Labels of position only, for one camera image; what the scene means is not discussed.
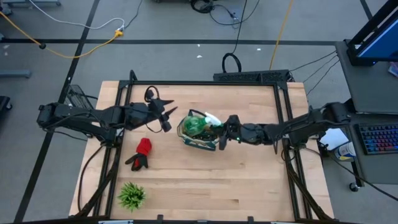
wooden table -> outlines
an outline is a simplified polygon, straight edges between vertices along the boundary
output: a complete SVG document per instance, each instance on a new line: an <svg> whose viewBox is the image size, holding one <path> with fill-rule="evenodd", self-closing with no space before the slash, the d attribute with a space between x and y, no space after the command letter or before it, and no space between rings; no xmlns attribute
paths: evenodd
<svg viewBox="0 0 398 224"><path fill-rule="evenodd" d="M308 112L302 83L288 83L293 115ZM114 105L118 82L103 82L97 109ZM176 134L178 123L189 109L209 112L225 121L238 114L242 123L278 123L273 87L269 86L198 86L159 85L160 97L175 100L169 110L178 106L170 117L172 130L154 134L141 127L126 131L124 136L118 179L111 212L114 219L155 220L163 214L165 220L226 220L243 221L253 216L256 221L294 221L285 164L275 155L272 146L250 146L230 141L224 151L210 152L183 144ZM147 86L134 85L131 101L142 102ZM280 91L284 120L285 103ZM160 128L159 122L149 125ZM149 169L132 172L124 161L136 153L141 138L149 138L152 152L148 156ZM315 141L307 146L317 149ZM96 139L89 139L82 167L99 147ZM82 205L98 186L104 149L90 162L82 188ZM333 216L323 167L318 155L301 151L307 189L317 203ZM121 208L117 196L126 182L143 186L147 199L141 209L131 213ZM77 189L70 214L77 213ZM103 194L100 214L104 214L108 190ZM297 189L301 217L305 217L302 197Z"/></svg>

